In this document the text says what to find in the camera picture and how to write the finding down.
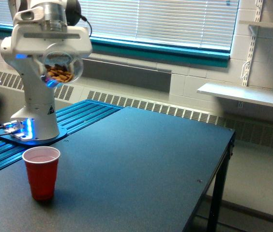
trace air vent grille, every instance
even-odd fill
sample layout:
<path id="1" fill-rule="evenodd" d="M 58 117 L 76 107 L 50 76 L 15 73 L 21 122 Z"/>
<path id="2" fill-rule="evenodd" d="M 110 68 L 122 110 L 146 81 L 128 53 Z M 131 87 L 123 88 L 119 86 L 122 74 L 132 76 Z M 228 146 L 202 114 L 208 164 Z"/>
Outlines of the air vent grille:
<path id="1" fill-rule="evenodd" d="M 235 120 L 232 118 L 224 118 L 211 115 L 207 112 L 177 107 L 171 104 L 164 104 L 156 101 L 145 101 L 141 99 L 131 99 L 96 91 L 90 91 L 88 94 L 88 99 L 98 99 L 101 102 L 108 102 L 124 107 L 132 106 L 135 108 L 159 112 L 162 114 L 168 114 L 205 123 L 211 123 L 222 127 L 227 127 L 236 131 L 236 139 L 238 140 L 273 148 L 273 128 L 269 127 L 267 124 L 246 122 L 241 120 Z"/>
<path id="2" fill-rule="evenodd" d="M 7 72 L 0 72 L 0 81 L 1 86 L 24 90 L 24 85 L 19 75 Z M 70 97 L 73 93 L 73 89 L 74 89 L 73 86 L 61 86 L 55 88 L 55 98 L 68 101 L 70 100 Z"/>

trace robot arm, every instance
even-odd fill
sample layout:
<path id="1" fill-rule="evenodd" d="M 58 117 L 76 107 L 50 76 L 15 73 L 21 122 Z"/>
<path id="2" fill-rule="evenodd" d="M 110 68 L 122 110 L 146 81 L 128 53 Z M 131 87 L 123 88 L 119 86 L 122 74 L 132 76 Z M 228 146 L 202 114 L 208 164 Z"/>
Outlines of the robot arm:
<path id="1" fill-rule="evenodd" d="M 81 58 L 92 51 L 87 30 L 74 26 L 80 5 L 77 0 L 9 0 L 9 7 L 14 28 L 1 44 L 1 55 L 21 76 L 26 105 L 11 117 L 19 128 L 6 132 L 21 130 L 13 136 L 22 141 L 52 139 L 59 134 L 54 87 L 79 78 Z"/>

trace window blinds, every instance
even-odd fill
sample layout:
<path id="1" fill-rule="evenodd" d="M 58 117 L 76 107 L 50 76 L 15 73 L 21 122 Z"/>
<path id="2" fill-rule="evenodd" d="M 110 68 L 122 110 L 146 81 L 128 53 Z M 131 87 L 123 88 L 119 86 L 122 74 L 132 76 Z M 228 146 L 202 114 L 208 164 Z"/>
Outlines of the window blinds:
<path id="1" fill-rule="evenodd" d="M 239 0 L 79 2 L 94 37 L 229 51 Z M 0 24 L 12 24 L 7 0 L 0 0 Z"/>

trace transparent container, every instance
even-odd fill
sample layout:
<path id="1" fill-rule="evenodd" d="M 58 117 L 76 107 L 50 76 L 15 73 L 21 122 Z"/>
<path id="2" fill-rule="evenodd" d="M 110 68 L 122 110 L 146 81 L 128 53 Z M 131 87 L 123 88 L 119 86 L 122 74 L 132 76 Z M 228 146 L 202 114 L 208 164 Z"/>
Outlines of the transparent container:
<path id="1" fill-rule="evenodd" d="M 62 44 L 50 46 L 42 58 L 41 80 L 47 87 L 59 87 L 76 81 L 83 73 L 83 61 L 77 52 Z"/>

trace table leg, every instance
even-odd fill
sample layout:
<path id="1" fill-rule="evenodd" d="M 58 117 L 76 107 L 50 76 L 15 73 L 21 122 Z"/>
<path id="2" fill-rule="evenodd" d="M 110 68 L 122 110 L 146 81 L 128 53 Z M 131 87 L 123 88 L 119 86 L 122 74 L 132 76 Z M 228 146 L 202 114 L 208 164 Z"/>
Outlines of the table leg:
<path id="1" fill-rule="evenodd" d="M 216 231 L 219 209 L 220 209 L 220 204 L 223 198 L 225 180 L 226 180 L 227 169 L 228 169 L 228 164 L 230 159 L 230 153 L 231 153 L 231 150 L 229 148 L 226 152 L 223 163 L 219 167 L 219 170 L 216 174 L 207 232 Z"/>

